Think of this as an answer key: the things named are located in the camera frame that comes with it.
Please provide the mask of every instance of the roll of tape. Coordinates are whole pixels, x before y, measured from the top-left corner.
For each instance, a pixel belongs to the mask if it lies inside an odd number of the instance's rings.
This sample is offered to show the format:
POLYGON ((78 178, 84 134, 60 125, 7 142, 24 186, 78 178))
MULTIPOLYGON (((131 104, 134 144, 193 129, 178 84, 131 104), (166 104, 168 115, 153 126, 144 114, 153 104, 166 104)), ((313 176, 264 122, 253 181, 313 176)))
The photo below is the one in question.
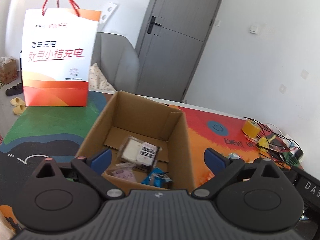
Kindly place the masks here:
POLYGON ((261 131, 261 128, 254 121, 247 120, 242 127, 242 131, 246 136, 249 136, 250 138, 256 138, 258 133, 261 131))

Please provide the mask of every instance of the gray door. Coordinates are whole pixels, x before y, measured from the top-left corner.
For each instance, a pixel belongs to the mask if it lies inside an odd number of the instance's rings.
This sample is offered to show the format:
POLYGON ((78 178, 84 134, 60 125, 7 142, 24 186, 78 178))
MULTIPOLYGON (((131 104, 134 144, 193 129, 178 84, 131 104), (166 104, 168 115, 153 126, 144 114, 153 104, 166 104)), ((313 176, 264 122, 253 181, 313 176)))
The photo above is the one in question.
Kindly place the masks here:
POLYGON ((139 53, 137 94, 180 101, 219 0, 156 0, 139 53))

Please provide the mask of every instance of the chair backrest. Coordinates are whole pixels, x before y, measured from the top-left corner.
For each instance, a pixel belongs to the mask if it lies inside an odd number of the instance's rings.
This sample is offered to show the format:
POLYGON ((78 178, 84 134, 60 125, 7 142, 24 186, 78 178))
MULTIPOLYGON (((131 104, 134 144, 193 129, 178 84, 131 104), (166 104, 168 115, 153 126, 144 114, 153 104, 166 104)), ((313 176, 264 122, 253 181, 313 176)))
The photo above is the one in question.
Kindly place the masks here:
POLYGON ((124 36, 97 33, 91 63, 97 63, 116 90, 135 93, 138 85, 138 55, 124 36))

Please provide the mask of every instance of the smiley face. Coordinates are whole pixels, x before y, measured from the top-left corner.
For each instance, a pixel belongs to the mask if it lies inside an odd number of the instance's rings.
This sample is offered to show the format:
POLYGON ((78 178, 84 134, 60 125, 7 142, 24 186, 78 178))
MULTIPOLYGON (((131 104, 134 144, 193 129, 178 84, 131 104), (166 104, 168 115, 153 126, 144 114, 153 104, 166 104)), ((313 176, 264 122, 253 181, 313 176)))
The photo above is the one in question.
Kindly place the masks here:
POLYGON ((218 123, 216 121, 209 121, 207 125, 209 129, 213 131, 215 134, 221 136, 227 136, 229 134, 228 129, 225 128, 221 123, 218 123))

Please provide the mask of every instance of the slipper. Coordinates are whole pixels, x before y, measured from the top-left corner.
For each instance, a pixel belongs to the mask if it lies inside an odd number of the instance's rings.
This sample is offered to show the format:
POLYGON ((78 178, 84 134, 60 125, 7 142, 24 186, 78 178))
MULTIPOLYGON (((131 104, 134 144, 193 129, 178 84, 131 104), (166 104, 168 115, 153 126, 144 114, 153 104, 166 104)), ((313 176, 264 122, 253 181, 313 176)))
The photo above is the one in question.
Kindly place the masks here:
POLYGON ((25 101, 23 101, 21 98, 14 98, 10 100, 11 105, 13 106, 19 106, 19 105, 23 105, 26 106, 25 101))
POLYGON ((18 95, 18 94, 21 94, 23 92, 23 88, 19 88, 17 86, 13 86, 12 88, 8 88, 6 91, 5 91, 5 94, 10 97, 10 96, 14 96, 14 95, 18 95))
POLYGON ((19 106, 15 107, 15 108, 13 109, 13 112, 14 112, 14 114, 16 114, 16 115, 20 115, 20 114, 22 114, 22 113, 24 112, 24 110, 26 110, 26 109, 27 109, 27 107, 25 107, 25 106, 23 106, 23 105, 19 105, 19 106))

